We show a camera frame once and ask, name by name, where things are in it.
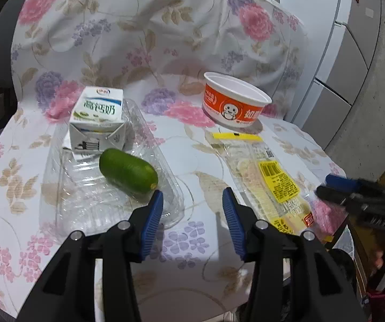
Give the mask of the green cucumber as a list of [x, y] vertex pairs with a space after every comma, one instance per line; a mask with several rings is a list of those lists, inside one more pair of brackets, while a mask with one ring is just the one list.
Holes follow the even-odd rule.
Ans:
[[147, 195], [159, 182], [158, 173], [151, 164], [116, 148], [101, 154], [99, 170], [109, 182], [132, 195]]

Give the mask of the clear plastic clamshell tray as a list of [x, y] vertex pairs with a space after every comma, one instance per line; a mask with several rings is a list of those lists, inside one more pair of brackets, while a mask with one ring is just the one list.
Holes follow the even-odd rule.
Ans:
[[[164, 194], [160, 223], [175, 226], [184, 216], [184, 199], [164, 154], [133, 100], [123, 106], [126, 119], [124, 150], [150, 163], [158, 173], [158, 189]], [[51, 139], [41, 185], [40, 229], [59, 242], [74, 230], [86, 235], [102, 233], [128, 219], [151, 196], [138, 196], [109, 182], [99, 170], [97, 155], [74, 156], [66, 148], [68, 122], [58, 124]]]

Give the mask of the orange white paper bowl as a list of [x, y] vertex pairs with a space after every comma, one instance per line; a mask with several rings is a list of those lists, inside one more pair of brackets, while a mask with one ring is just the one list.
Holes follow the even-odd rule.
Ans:
[[235, 77], [208, 71], [204, 79], [203, 110], [224, 126], [247, 128], [272, 103], [261, 89]]

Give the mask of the yellow clear snack wrapper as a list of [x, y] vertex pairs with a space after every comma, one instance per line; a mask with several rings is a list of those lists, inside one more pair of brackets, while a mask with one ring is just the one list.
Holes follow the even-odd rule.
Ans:
[[292, 177], [260, 136], [214, 132], [206, 139], [259, 218], [282, 233], [299, 235], [314, 230], [324, 241], [335, 234], [337, 216], [317, 199], [315, 185], [301, 173]]

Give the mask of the white green milk carton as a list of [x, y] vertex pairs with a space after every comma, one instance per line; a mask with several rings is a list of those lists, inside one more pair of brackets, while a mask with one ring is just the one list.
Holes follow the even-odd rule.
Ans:
[[109, 148], [121, 150], [127, 128], [123, 109], [123, 90], [85, 87], [70, 115], [63, 148], [75, 154], [99, 154]]

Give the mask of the floral tablecloth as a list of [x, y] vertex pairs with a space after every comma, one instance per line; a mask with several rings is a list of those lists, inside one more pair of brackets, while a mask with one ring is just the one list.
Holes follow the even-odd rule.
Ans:
[[221, 192], [234, 181], [211, 146], [218, 127], [202, 109], [207, 71], [272, 97], [255, 129], [310, 202], [318, 235], [332, 235], [343, 216], [313, 191], [340, 168], [283, 118], [299, 89], [304, 32], [272, 0], [26, 0], [8, 56], [19, 106], [0, 136], [0, 309], [20, 311], [63, 240], [56, 202], [83, 193], [58, 191], [44, 173], [57, 166], [59, 128], [88, 85], [120, 88], [136, 103], [179, 186], [184, 216], [134, 268], [144, 320], [206, 320], [250, 291], [253, 267], [222, 221]]

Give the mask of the grey white refrigerator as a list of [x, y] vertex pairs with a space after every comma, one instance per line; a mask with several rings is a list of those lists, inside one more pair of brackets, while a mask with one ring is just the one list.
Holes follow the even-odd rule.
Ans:
[[347, 118], [371, 66], [381, 0], [280, 0], [308, 37], [304, 72], [285, 119], [326, 148]]

